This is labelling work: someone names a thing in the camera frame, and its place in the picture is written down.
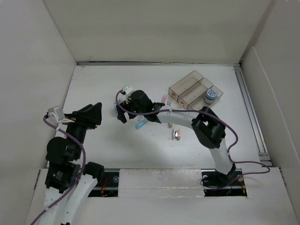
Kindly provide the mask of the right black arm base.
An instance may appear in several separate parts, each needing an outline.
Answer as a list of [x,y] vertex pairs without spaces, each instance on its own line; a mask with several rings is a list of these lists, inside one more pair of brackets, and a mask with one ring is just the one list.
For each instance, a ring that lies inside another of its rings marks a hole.
[[246,185],[243,177],[234,182],[233,179],[241,175],[241,170],[236,170],[230,179],[217,175],[215,170],[203,170],[200,184],[203,186],[205,197],[247,197]]

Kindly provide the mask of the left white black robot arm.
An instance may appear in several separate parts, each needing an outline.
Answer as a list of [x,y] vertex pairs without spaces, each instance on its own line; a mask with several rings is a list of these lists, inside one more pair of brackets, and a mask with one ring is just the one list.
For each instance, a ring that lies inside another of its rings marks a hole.
[[48,109],[45,123],[52,120],[67,129],[62,131],[63,137],[52,138],[46,147],[49,168],[41,225],[73,225],[92,189],[104,182],[104,167],[86,162],[83,148],[87,131],[101,124],[101,110],[100,102],[70,114],[61,106]]

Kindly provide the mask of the blue highlighter marker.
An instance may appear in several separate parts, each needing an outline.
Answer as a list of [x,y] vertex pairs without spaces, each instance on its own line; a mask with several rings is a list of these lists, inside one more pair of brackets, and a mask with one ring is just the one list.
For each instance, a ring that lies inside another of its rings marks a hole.
[[135,128],[136,128],[136,129],[140,129],[140,128],[143,127],[147,122],[148,122],[148,120],[140,121],[139,123],[136,124]]

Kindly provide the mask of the pink purple highlighter marker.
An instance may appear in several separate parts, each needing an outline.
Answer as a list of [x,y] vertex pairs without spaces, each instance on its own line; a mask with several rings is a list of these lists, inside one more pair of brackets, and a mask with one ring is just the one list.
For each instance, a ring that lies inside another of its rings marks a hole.
[[162,96],[162,98],[161,98],[161,103],[165,103],[166,100],[167,100],[167,95],[164,94],[164,95]]

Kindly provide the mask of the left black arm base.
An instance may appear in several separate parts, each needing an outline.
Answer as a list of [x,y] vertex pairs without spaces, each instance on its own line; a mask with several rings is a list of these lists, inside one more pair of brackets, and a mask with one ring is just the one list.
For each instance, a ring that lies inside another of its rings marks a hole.
[[120,171],[117,169],[105,170],[102,182],[99,182],[88,197],[118,197]]

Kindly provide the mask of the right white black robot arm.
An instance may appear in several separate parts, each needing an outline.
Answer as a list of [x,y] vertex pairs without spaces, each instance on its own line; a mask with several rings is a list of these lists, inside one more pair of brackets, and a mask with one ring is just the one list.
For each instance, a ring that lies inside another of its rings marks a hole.
[[209,149],[215,163],[216,174],[213,179],[217,187],[234,182],[236,165],[229,156],[225,143],[226,124],[209,108],[201,110],[180,110],[164,103],[152,102],[142,90],[134,90],[130,86],[118,91],[125,100],[117,103],[118,120],[127,122],[127,117],[133,119],[143,116],[150,122],[174,124],[190,128],[194,131],[200,144]]

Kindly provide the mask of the clear three-compartment organizer tray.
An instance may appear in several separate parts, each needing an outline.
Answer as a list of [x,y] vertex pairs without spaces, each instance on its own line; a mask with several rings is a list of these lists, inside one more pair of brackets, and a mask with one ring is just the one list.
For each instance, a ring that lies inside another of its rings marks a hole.
[[[204,96],[208,89],[218,92],[217,99],[212,104],[204,102]],[[197,71],[192,71],[168,89],[169,96],[175,100],[180,107],[186,110],[200,110],[202,107],[212,107],[223,96],[217,86]]]

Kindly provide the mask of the pink eraser clip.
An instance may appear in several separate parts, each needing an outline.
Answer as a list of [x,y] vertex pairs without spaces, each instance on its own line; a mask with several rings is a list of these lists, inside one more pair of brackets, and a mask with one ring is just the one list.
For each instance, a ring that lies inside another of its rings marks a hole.
[[179,128],[175,128],[173,130],[172,139],[176,140],[176,141],[179,141],[181,139],[181,134],[180,134],[180,129]]

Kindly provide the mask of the blue tape roll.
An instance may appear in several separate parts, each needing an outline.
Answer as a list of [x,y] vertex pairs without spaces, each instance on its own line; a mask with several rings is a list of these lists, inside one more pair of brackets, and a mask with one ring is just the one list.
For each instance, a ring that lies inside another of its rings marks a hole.
[[215,89],[208,89],[204,96],[204,102],[212,104],[218,97],[218,92]]
[[118,113],[118,109],[117,109],[118,103],[117,103],[117,101],[114,101],[113,106],[114,106],[115,112]]

